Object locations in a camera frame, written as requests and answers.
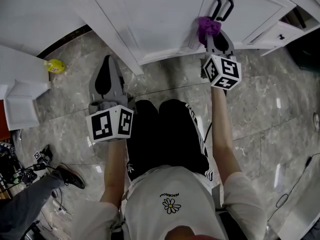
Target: daisy print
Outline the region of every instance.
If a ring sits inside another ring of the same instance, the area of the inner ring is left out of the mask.
[[[177,211],[179,211],[181,205],[180,204],[175,204],[175,200],[172,199],[163,199],[163,205],[164,209],[166,210],[167,214],[175,214]]]

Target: white cube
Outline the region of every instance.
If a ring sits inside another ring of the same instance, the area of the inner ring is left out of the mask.
[[[203,66],[211,86],[231,90],[241,82],[241,63],[211,54]]]
[[[131,136],[134,112],[122,105],[86,117],[91,142],[112,142]]]

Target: sneaker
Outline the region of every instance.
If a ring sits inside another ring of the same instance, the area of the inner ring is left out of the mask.
[[[313,123],[314,123],[315,130],[317,132],[319,132],[320,131],[320,119],[319,119],[319,116],[317,113],[313,113]]]
[[[85,181],[83,178],[75,171],[69,169],[65,164],[59,165],[55,169],[61,173],[65,185],[72,184],[82,190],[85,188]]]

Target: drawer handle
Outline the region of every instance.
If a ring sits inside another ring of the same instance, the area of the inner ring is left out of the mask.
[[[230,7],[229,9],[226,11],[225,15],[223,16],[223,18],[221,17],[217,17],[216,20],[217,21],[222,21],[224,22],[228,16],[230,15],[230,13],[232,12],[233,8],[235,7],[235,4],[234,4],[234,0],[228,0],[230,2]]]
[[[212,16],[210,18],[212,21],[214,21],[215,18],[217,17],[217,15],[218,15],[218,13],[219,13],[219,11],[221,9],[221,5],[222,5],[221,0],[217,0],[217,1],[218,1],[218,5],[216,6],[216,8],[214,10],[214,13],[212,14]]]

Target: person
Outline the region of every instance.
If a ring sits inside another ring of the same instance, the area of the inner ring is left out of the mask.
[[[213,170],[190,106],[171,99],[157,111],[150,101],[140,100],[131,138],[109,145],[100,202],[76,205],[74,240],[264,238],[266,214],[233,155],[226,96],[212,87],[211,97],[212,149],[223,206],[209,188]],[[126,169],[131,184],[124,195]]]
[[[37,219],[51,193],[68,184],[85,188],[81,176],[61,164],[0,207],[0,240],[20,240]]]

